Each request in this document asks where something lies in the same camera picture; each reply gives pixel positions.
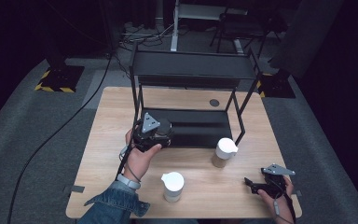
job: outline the black cable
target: black cable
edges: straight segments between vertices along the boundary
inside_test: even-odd
[[[139,45],[144,45],[146,47],[154,47],[154,46],[158,46],[163,44],[162,42],[162,38],[167,37],[165,34],[170,32],[172,30],[173,24],[171,24],[168,28],[166,28],[163,32],[160,32],[159,29],[156,26],[157,29],[157,33],[153,34],[153,35],[145,35],[144,37],[137,37],[137,38],[130,38],[130,36],[134,35],[135,33],[137,33],[140,28],[138,28],[138,30],[134,31],[133,33],[129,34],[128,37],[124,38],[123,41],[120,42],[120,44],[123,45],[123,47],[120,46],[120,48],[131,51],[130,49],[127,48],[126,44],[132,45],[133,42],[138,41]],[[154,45],[147,45],[146,42],[150,43],[150,42],[156,42],[159,41],[158,44],[154,44]]]
[[[276,183],[275,181],[273,181],[271,179],[269,181],[281,190],[283,197],[286,199],[286,203],[287,203],[287,206],[289,207],[290,213],[292,215],[292,219],[296,224],[296,212],[295,212],[295,208],[293,207],[293,200],[289,197],[289,195],[287,195],[286,191],[283,190],[281,188],[281,186],[279,186],[278,183]],[[276,202],[276,200],[278,198],[278,195],[279,195],[279,193],[275,196],[274,202]],[[290,221],[288,221],[288,220],[284,219],[283,217],[281,217],[279,214],[276,214],[276,215],[277,215],[277,217],[281,218],[283,221],[286,221],[289,224],[293,224]]]
[[[190,28],[188,28],[188,26],[187,26],[187,30],[183,34],[179,33],[179,29],[180,27],[178,28],[178,35],[186,35],[188,32],[190,32]]]
[[[128,143],[127,150],[125,151],[124,156],[120,161],[120,165],[118,166],[115,180],[117,180],[118,175],[120,175],[122,173],[123,168],[124,168],[125,164],[127,163],[127,160],[131,154],[131,151],[135,148],[132,146],[132,137],[133,137],[133,132],[135,131],[135,128],[138,125],[138,123],[139,123],[139,120],[137,120],[137,118],[135,117],[134,122],[132,124],[130,142]]]
[[[125,44],[123,44],[123,45],[124,45],[123,47],[121,47],[121,46],[118,46],[118,47],[121,48],[121,49],[127,50],[127,51],[129,51],[129,52],[132,52],[132,49],[127,49],[127,47],[125,46]]]
[[[280,218],[280,219],[282,219],[283,221],[287,222],[288,224],[294,224],[294,223],[292,223],[291,221],[285,219],[284,217],[281,217],[281,216],[279,216],[279,215],[277,215],[277,217]]]
[[[123,153],[120,152],[120,154],[118,154],[118,159],[120,160],[120,162],[123,160]],[[130,168],[129,164],[127,164],[127,168],[130,170],[130,172],[135,177],[135,179],[138,180],[139,183],[141,183],[141,179],[133,172],[133,170]]]
[[[14,207],[14,202],[16,200],[16,195],[17,195],[17,191],[19,190],[19,186],[20,186],[20,182],[22,179],[22,176],[25,173],[26,168],[28,167],[29,163],[31,162],[31,160],[34,158],[34,156],[36,155],[36,153],[51,139],[53,138],[63,127],[65,127],[78,113],[80,113],[81,110],[83,110],[83,108],[91,101],[91,99],[95,96],[95,94],[98,92],[98,90],[101,88],[102,84],[103,84],[103,80],[106,77],[107,74],[107,70],[109,68],[110,62],[111,62],[112,57],[109,57],[109,61],[107,63],[105,72],[103,74],[103,79],[101,80],[100,85],[98,86],[97,90],[91,95],[91,97],[88,99],[88,101],[83,104],[76,112],[75,114],[69,118],[57,131],[55,131],[50,137],[48,137],[35,151],[34,153],[31,155],[31,157],[28,159],[28,161],[24,164],[24,166],[22,167],[22,170],[20,172],[20,175],[17,179],[17,183],[16,183],[16,187],[14,188],[14,192],[13,192],[13,196],[11,198],[11,203],[10,203],[10,208],[8,211],[8,215],[7,215],[7,224],[10,223],[11,221],[11,215],[13,213],[13,207]]]
[[[123,64],[121,64],[121,60],[118,58],[117,56],[117,52],[115,52],[114,57],[116,58],[118,67],[120,68],[121,71],[123,71],[126,74],[127,78],[130,78],[130,73],[127,71],[127,69],[123,66]]]
[[[141,30],[143,30],[143,29],[144,29],[144,26],[143,26],[143,25],[139,26],[139,27],[136,29],[136,31],[133,31],[133,32],[130,33],[127,37],[125,37],[125,38],[123,39],[123,42],[129,42],[129,41],[130,41],[130,37],[131,37],[132,35],[138,33],[139,31],[141,31]]]

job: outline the black controller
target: black controller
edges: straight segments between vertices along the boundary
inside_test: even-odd
[[[253,194],[258,194],[257,191],[262,189],[273,199],[281,197],[286,192],[286,183],[283,175],[268,174],[264,170],[264,168],[261,168],[261,173],[264,175],[266,184],[256,184],[246,177],[245,184],[251,188]]]
[[[153,119],[145,113],[143,119],[137,121],[138,126],[133,132],[132,139],[135,146],[142,152],[146,152],[156,144],[167,147],[173,136],[172,124],[167,119]]]

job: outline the cable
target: cable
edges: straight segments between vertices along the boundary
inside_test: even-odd
[[[116,61],[117,61],[117,64],[118,64],[118,67],[120,68],[121,71],[123,71],[125,74],[126,74],[126,77],[131,79],[130,78],[130,73],[127,71],[127,69],[123,66],[123,64],[121,64],[121,60],[118,58],[117,56],[117,52],[115,52],[115,55],[114,57],[116,58]]]
[[[126,38],[123,39],[123,42],[127,42],[130,39],[130,36],[135,35],[136,33],[138,33],[139,31],[143,30],[144,26],[141,25],[137,28],[136,31],[130,33],[130,34],[122,34],[122,35],[128,35]]]
[[[118,166],[115,180],[117,180],[118,175],[120,175],[121,172],[123,171],[123,168],[124,168],[125,164],[127,163],[127,160],[128,160],[128,158],[129,158],[129,156],[131,154],[131,151],[134,148],[136,148],[136,145],[132,146],[133,132],[135,132],[135,128],[136,128],[137,125],[140,124],[140,122],[141,122],[141,120],[138,119],[138,111],[135,111],[135,116],[134,116],[132,129],[131,129],[130,142],[127,145],[127,150],[125,150],[125,152],[124,152],[124,156],[122,158],[120,157],[122,160],[120,160],[120,165]]]
[[[283,221],[285,221],[285,222],[287,222],[287,223],[289,223],[289,224],[293,224],[291,221],[289,221],[289,220],[287,220],[287,219],[285,219],[285,218],[283,218],[283,217],[281,217],[281,216],[279,216],[279,215],[277,215],[276,217],[282,219]]]
[[[136,174],[130,168],[129,164],[127,164],[127,168],[129,168],[129,170],[130,170],[131,174],[133,175],[133,177],[135,177],[135,179],[138,180],[139,183],[141,183],[141,179],[138,176],[136,176]]]
[[[173,24],[171,24],[169,27],[167,27],[163,32],[160,32],[157,29],[157,33],[153,34],[153,35],[145,35],[144,37],[138,37],[138,38],[132,38],[130,39],[130,36],[135,35],[135,33],[139,32],[140,30],[142,30],[143,28],[138,28],[136,31],[134,31],[131,34],[123,34],[123,35],[129,35],[128,37],[124,38],[123,41],[120,42],[120,44],[123,45],[123,47],[120,47],[122,49],[131,51],[130,49],[128,49],[126,47],[126,44],[132,44],[135,41],[140,41],[140,44],[146,46],[146,47],[153,47],[153,46],[157,46],[157,45],[161,45],[162,44],[162,38],[164,37],[170,37],[171,35],[165,35],[166,33],[168,33],[168,31],[170,31],[170,29],[173,27]],[[160,43],[156,44],[156,45],[146,45],[145,42],[154,42],[154,41],[159,41]]]
[[[88,101],[83,104],[76,112],[75,114],[69,118],[57,131],[55,131],[51,136],[49,136],[35,151],[34,153],[31,155],[31,157],[28,159],[28,161],[24,164],[24,166],[22,167],[22,170],[20,172],[20,175],[17,179],[17,183],[16,183],[16,187],[14,188],[14,192],[13,192],[13,196],[11,198],[11,203],[10,203],[10,208],[8,211],[8,215],[7,215],[7,224],[10,223],[11,221],[11,215],[13,213],[13,207],[14,207],[14,202],[16,201],[16,195],[17,195],[17,191],[19,190],[19,186],[20,186],[20,182],[22,179],[22,176],[25,173],[25,170],[27,169],[29,163],[31,162],[31,160],[34,158],[34,156],[36,155],[36,153],[51,139],[53,138],[63,127],[65,127],[78,113],[80,113],[80,111],[91,101],[91,99],[95,96],[95,94],[98,92],[98,90],[101,88],[102,84],[103,84],[103,80],[106,77],[107,74],[107,70],[109,68],[110,62],[111,62],[112,57],[109,57],[109,61],[107,63],[105,72],[103,74],[103,79],[101,80],[100,85],[98,86],[97,90],[91,95],[91,97],[88,99]]]

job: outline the person's left hand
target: person's left hand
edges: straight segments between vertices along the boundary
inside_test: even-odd
[[[286,177],[283,177],[284,182],[286,184],[286,193],[289,197],[292,196],[293,190],[294,190],[294,186],[292,184],[292,182]],[[276,211],[275,211],[275,207],[274,207],[274,199],[272,199],[264,190],[259,189],[257,191],[257,193],[260,195],[261,199],[263,200],[263,202],[267,205],[269,212],[271,213],[271,215],[273,217],[276,217]],[[290,208],[287,205],[287,201],[286,198],[284,196],[279,197],[278,199],[276,199],[276,202],[278,204],[279,207],[279,217],[282,217],[284,219],[281,218],[275,218],[275,222],[277,224],[280,223],[294,223],[293,218],[292,218],[292,213],[290,212]]]
[[[130,144],[131,133],[132,130],[129,130],[126,133],[126,143],[128,145]],[[160,144],[151,147],[146,152],[142,152],[136,147],[133,148],[125,165],[123,175],[134,182],[139,182],[138,179],[140,180],[146,174],[150,161],[160,150]]]

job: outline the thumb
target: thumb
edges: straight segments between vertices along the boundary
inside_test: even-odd
[[[293,190],[294,190],[294,186],[292,184],[292,182],[289,180],[289,178],[287,178],[286,176],[283,177],[284,182],[286,184],[286,193],[287,195],[292,196]]]
[[[260,195],[264,203],[269,203],[272,200],[271,197],[269,197],[269,195],[263,189],[259,189],[257,193]]]
[[[152,158],[154,155],[156,155],[162,148],[161,144],[156,144],[153,147],[151,147],[149,150],[145,152],[150,158]]]

